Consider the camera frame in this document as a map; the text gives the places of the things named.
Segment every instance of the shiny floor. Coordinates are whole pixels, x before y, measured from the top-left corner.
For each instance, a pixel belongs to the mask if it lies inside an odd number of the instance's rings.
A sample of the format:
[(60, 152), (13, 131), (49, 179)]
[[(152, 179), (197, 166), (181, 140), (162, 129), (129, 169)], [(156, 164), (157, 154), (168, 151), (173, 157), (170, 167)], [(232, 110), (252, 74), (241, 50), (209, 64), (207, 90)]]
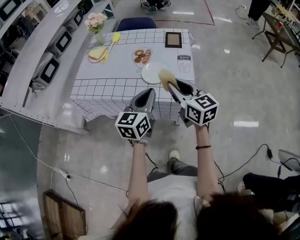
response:
[[(272, 149), (274, 160), (278, 160), (278, 149), (300, 155), (299, 62), (289, 54), (284, 67), (280, 68), (284, 55), (277, 51), (265, 62), (261, 61), (269, 49), (266, 37), (261, 34), (252, 40), (258, 30), (248, 26), (235, 12), (241, 5), (249, 9), (251, 0), (171, 2), (166, 11), (149, 13), (142, 11), (139, 0), (113, 0), (121, 19), (150, 15), (155, 19), (170, 20), (158, 21), (161, 28), (189, 29), (192, 33), (195, 38), (192, 52), (196, 83), (220, 103), (218, 117), (210, 126), (210, 137), (215, 161), (224, 174), (245, 163), (263, 143)], [(247, 16), (243, 8), (237, 13), (242, 18)], [(42, 127), (39, 157), (68, 173), (126, 190), (132, 148), (119, 137), (114, 121), (107, 117), (98, 117), (87, 127), (89, 136)], [(172, 149), (179, 150), (184, 162), (195, 165), (195, 146), (192, 127), (187, 129), (164, 121), (155, 125), (147, 152), (160, 170), (165, 170)], [(147, 161), (148, 171), (152, 167)], [(276, 177), (277, 169), (278, 165), (267, 159), (266, 148), (262, 147), (249, 164), (227, 177), (224, 185), (227, 191), (234, 191), (244, 174), (254, 172)], [(51, 172), (51, 169), (39, 165), (39, 191), (49, 189)], [(290, 172), (283, 168), (281, 177), (288, 175)], [(69, 186), (79, 205), (86, 210), (89, 235), (109, 229), (127, 203), (124, 191), (88, 179), (73, 178)], [(53, 175), (52, 189), (75, 202), (65, 178), (58, 173)]]

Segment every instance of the hand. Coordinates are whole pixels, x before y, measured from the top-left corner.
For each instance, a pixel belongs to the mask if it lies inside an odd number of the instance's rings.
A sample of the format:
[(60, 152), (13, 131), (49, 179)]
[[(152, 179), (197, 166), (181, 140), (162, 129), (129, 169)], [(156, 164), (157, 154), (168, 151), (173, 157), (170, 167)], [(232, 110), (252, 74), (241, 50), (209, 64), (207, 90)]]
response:
[(150, 7), (150, 4), (148, 3), (147, 0), (140, 0), (140, 5), (142, 8), (149, 8)]
[(163, 6), (170, 6), (171, 1), (170, 0), (163, 0), (162, 4), (163, 4)]

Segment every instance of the gray pants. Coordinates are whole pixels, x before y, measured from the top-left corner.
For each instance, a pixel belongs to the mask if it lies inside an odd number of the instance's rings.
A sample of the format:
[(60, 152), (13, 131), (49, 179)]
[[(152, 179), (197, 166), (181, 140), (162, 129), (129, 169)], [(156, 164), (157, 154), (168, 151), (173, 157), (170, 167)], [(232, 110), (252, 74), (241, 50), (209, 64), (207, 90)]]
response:
[[(173, 175), (182, 175), (182, 176), (198, 176), (198, 169), (193, 165), (186, 164), (184, 162), (179, 161), (177, 158), (172, 157), (168, 161), (168, 167), (171, 170)], [(170, 175), (169, 173), (153, 171), (148, 176), (148, 182), (153, 182), (155, 180), (159, 180), (166, 176)]]

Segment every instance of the hair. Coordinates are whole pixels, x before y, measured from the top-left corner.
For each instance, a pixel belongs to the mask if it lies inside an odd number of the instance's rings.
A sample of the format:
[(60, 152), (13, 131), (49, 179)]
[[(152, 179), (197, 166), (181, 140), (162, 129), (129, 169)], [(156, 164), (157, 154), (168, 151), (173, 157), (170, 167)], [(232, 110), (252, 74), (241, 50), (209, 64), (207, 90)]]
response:
[(279, 240), (279, 229), (261, 212), (251, 196), (234, 193), (213, 195), (210, 206), (199, 212), (197, 240)]
[(171, 202), (135, 203), (112, 240), (173, 240), (178, 211)]

